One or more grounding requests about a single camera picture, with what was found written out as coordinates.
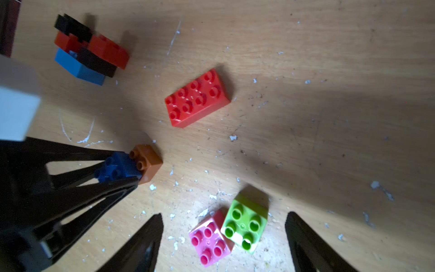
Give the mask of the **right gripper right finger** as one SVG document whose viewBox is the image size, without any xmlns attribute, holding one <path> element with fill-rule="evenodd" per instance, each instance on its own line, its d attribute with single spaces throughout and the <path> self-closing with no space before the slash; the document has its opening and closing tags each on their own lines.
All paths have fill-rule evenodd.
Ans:
<svg viewBox="0 0 435 272">
<path fill-rule="evenodd" d="M 356 271 L 293 211 L 287 215 L 285 231 L 297 272 Z"/>
</svg>

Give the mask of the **blue square lego brick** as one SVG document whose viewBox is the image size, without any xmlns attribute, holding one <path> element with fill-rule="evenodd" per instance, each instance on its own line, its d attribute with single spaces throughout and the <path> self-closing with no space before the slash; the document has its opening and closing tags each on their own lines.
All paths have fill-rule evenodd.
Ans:
<svg viewBox="0 0 435 272">
<path fill-rule="evenodd" d="M 142 177 L 136 163 L 127 153 L 115 152 L 108 157 L 103 166 L 94 173 L 94 178 L 99 182 L 116 181 L 129 177 Z"/>
</svg>

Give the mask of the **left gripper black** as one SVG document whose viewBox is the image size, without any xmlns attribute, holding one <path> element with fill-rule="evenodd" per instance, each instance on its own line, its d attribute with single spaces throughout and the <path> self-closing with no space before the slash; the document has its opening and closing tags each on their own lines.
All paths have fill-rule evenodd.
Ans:
<svg viewBox="0 0 435 272">
<path fill-rule="evenodd" d="M 31 137 L 1 141 L 2 271 L 50 267 L 138 187 L 135 177 L 76 187 L 93 179 L 114 153 Z M 50 162 L 81 161 L 98 163 L 57 175 L 46 167 Z"/>
</svg>

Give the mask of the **black lego brick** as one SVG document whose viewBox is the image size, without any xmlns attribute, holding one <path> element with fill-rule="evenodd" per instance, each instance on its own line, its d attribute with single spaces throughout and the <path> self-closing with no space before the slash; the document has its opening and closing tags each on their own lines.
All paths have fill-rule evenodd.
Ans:
<svg viewBox="0 0 435 272">
<path fill-rule="evenodd" d="M 85 41 L 88 43 L 91 41 L 92 32 L 90 28 L 67 14 L 58 15 L 54 27 L 67 36 L 70 34 L 75 35 L 79 41 Z"/>
<path fill-rule="evenodd" d="M 77 61 L 85 67 L 110 78 L 113 78 L 117 69 L 115 65 L 101 59 L 87 48 L 80 48 L 77 54 Z"/>
</svg>

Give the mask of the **orange brown lego brick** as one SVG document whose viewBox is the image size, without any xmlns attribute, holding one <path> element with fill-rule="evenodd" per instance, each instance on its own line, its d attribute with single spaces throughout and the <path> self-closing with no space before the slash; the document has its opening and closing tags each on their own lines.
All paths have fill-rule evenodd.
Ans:
<svg viewBox="0 0 435 272">
<path fill-rule="evenodd" d="M 142 174 L 139 185 L 150 182 L 163 165 L 162 159 L 150 145 L 136 145 L 129 156 Z"/>
</svg>

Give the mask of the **light blue long lego brick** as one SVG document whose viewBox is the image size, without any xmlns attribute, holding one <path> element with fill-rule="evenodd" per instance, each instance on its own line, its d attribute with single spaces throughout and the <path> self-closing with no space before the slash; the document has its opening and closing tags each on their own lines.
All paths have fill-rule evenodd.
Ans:
<svg viewBox="0 0 435 272">
<path fill-rule="evenodd" d="M 58 48 L 55 61 L 74 77 L 102 86 L 105 76 L 81 64 L 77 60 L 77 55 L 76 52 L 70 51 L 67 53 L 61 48 Z"/>
</svg>

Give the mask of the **red lego brick small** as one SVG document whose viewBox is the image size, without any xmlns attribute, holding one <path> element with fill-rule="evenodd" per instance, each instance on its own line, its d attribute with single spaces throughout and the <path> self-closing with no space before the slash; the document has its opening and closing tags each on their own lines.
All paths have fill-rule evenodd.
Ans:
<svg viewBox="0 0 435 272">
<path fill-rule="evenodd" d="M 78 54 L 81 48 L 88 47 L 88 42 L 79 41 L 75 35 L 66 35 L 60 31 L 58 32 L 54 43 L 66 53 L 74 52 Z"/>
</svg>

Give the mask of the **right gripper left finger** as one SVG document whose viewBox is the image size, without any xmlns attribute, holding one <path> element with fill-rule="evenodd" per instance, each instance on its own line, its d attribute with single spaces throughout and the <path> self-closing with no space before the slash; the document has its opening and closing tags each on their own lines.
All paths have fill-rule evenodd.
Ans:
<svg viewBox="0 0 435 272">
<path fill-rule="evenodd" d="M 162 215 L 153 215 L 99 271 L 153 272 L 163 231 Z"/>
</svg>

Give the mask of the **red orange lego brick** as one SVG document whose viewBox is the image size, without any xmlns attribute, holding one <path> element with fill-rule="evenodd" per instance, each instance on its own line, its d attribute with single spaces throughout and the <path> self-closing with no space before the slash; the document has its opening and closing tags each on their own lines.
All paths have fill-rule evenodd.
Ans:
<svg viewBox="0 0 435 272">
<path fill-rule="evenodd" d="M 88 50 L 104 61 L 123 70 L 129 61 L 129 54 L 125 48 L 101 34 L 91 37 Z"/>
</svg>

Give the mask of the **red long lego brick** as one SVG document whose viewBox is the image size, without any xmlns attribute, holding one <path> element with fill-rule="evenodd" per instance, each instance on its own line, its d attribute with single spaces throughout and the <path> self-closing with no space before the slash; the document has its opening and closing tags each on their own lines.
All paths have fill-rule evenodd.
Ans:
<svg viewBox="0 0 435 272">
<path fill-rule="evenodd" d="M 185 128 L 230 103 L 219 74 L 211 69 L 165 98 L 170 122 Z"/>
</svg>

